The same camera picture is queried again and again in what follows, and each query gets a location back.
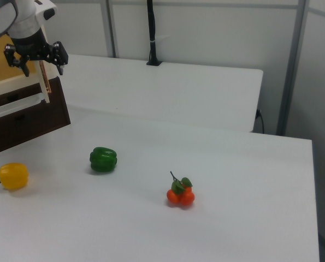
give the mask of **white table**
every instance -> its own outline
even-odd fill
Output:
[[[151,120],[250,132],[263,72],[70,55],[68,105]]]
[[[92,109],[0,153],[30,173],[0,185],[0,262],[318,262],[311,141]],[[90,169],[96,146],[117,152],[113,173]],[[190,208],[166,202],[170,171],[193,182]]]

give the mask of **green leaf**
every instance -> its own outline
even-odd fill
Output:
[[[183,193],[185,191],[185,188],[183,187],[183,185],[180,183],[180,181],[174,181],[172,183],[171,189],[174,193],[176,193],[177,195]]]
[[[181,181],[182,181],[183,185],[186,186],[186,187],[192,187],[193,186],[192,183],[190,182],[189,178],[187,178],[187,177],[183,177]]]

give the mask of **black cable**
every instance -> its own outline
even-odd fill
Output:
[[[261,121],[262,121],[262,132],[264,134],[264,121],[263,121],[263,116],[261,114],[261,110],[260,109],[257,109],[257,111],[256,111],[256,118],[255,119],[257,119],[259,117],[261,118]]]
[[[262,115],[260,115],[259,117],[260,117],[260,118],[261,118],[261,120],[262,120],[262,131],[263,131],[263,133],[264,133],[264,122],[263,122],[263,116],[262,116]]]

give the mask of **green bell pepper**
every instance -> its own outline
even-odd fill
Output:
[[[112,149],[96,147],[90,155],[90,162],[94,171],[110,172],[117,163],[117,154]]]

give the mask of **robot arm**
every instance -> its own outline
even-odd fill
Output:
[[[10,67],[21,68],[29,76],[26,62],[45,60],[63,74],[68,54],[59,41],[49,45],[41,29],[56,13],[57,7],[49,0],[0,0],[0,37],[7,33],[14,44],[4,49]]]

